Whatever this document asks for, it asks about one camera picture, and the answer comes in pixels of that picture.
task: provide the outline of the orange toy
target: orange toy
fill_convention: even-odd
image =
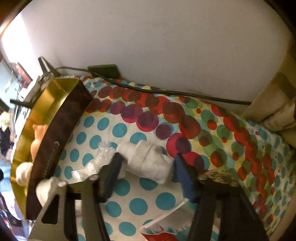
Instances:
[[[41,141],[47,131],[48,125],[33,125],[33,129],[35,130],[35,140],[33,140],[31,144],[31,155],[32,155],[32,162],[34,162],[38,149],[40,147]]]

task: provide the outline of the screw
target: screw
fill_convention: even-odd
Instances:
[[[90,179],[91,181],[98,180],[98,179],[99,179],[99,175],[97,175],[97,174],[91,175],[91,176],[89,177],[89,179]]]
[[[67,186],[67,182],[66,181],[60,181],[57,185],[59,187],[65,187],[65,186]]]
[[[203,180],[203,181],[204,181],[204,180],[207,180],[207,175],[205,175],[205,174],[200,174],[200,175],[197,176],[197,179],[198,179],[198,180]]]
[[[230,186],[232,186],[232,187],[238,187],[239,186],[239,183],[237,182],[237,181],[232,181],[231,183],[230,183]]]

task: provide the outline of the tablecloth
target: tablecloth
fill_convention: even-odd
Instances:
[[[60,156],[56,177],[72,183],[71,171],[94,158],[100,141],[116,148],[121,142],[147,140],[160,145],[171,157],[182,153],[199,172],[218,168],[231,173],[244,188],[267,233],[272,234],[296,181],[295,152],[281,136],[197,98],[144,93],[102,78],[81,80],[94,99]],[[117,181],[113,196],[101,205],[110,239],[145,240],[137,229],[183,198],[176,172],[165,185],[127,173]],[[77,221],[79,241],[84,241],[83,222],[80,217]]]

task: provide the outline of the crumpled plastic packaging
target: crumpled plastic packaging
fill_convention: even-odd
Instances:
[[[107,165],[111,162],[115,152],[116,149],[110,147],[110,143],[100,142],[98,152],[94,159],[90,160],[84,168],[72,171],[72,177],[75,181],[82,182],[86,180],[89,176],[97,174],[101,170],[102,166]],[[122,179],[125,177],[126,166],[127,163],[123,161],[118,179]]]

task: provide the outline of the rolled white cloth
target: rolled white cloth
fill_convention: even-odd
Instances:
[[[137,145],[124,142],[118,145],[117,151],[127,160],[127,171],[158,184],[164,184],[173,172],[174,160],[163,154],[158,145],[139,141]]]
[[[30,181],[30,176],[33,168],[32,162],[23,162],[15,170],[15,178],[20,186],[27,186]]]
[[[44,204],[48,200],[48,197],[52,194],[52,192],[57,187],[57,184],[59,183],[59,181],[60,180],[58,178],[51,177],[50,179],[45,179],[38,183],[36,187],[36,196],[41,206],[44,206]]]

